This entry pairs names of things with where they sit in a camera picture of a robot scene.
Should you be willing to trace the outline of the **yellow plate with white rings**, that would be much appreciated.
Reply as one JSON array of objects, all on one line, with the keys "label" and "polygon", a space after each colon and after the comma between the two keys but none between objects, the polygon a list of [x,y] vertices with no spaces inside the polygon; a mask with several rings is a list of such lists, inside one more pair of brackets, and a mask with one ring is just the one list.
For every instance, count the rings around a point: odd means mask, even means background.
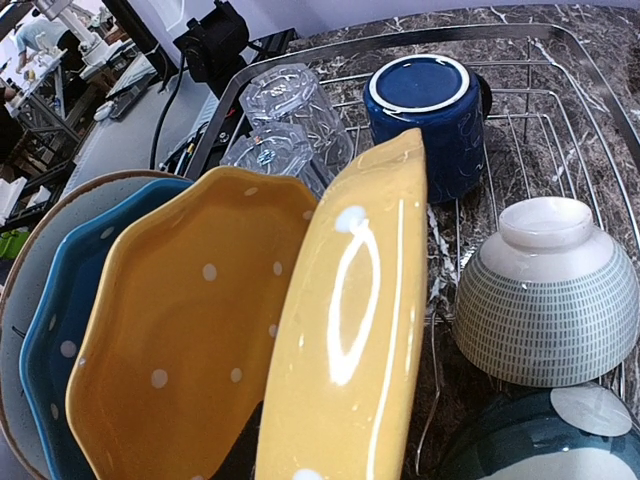
[{"label": "yellow plate with white rings", "polygon": [[428,286],[427,175],[411,129],[353,160],[319,202],[266,385],[259,479],[397,479]]}]

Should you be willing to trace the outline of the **yellow polka dot plate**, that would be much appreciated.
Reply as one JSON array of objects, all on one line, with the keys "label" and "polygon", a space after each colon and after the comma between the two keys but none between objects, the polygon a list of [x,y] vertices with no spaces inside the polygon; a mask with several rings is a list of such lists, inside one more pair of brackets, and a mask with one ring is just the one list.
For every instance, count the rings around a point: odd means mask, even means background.
[{"label": "yellow polka dot plate", "polygon": [[317,202],[298,179],[216,167],[105,260],[66,392],[99,479],[208,479],[264,397]]}]

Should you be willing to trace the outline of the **large beige plate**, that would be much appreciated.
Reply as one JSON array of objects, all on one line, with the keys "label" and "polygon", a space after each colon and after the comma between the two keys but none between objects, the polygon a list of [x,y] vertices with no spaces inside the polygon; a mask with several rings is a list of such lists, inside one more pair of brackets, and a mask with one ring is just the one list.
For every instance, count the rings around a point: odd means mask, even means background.
[{"label": "large beige plate", "polygon": [[157,179],[164,172],[124,170],[99,176],[64,195],[36,225],[15,260],[1,295],[1,428],[11,450],[35,479],[49,479],[35,420],[19,376],[23,336],[39,304],[54,254],[64,237]]}]

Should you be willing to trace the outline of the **blue polka dot plate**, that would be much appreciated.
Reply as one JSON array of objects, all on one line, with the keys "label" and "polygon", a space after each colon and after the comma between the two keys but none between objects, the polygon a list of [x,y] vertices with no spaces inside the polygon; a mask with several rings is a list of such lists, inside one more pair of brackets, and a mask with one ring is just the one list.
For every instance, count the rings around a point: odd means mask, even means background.
[{"label": "blue polka dot plate", "polygon": [[136,177],[113,205],[91,213],[57,244],[23,340],[19,374],[52,479],[93,479],[67,420],[65,395],[106,256],[129,225],[191,185],[180,177]]}]

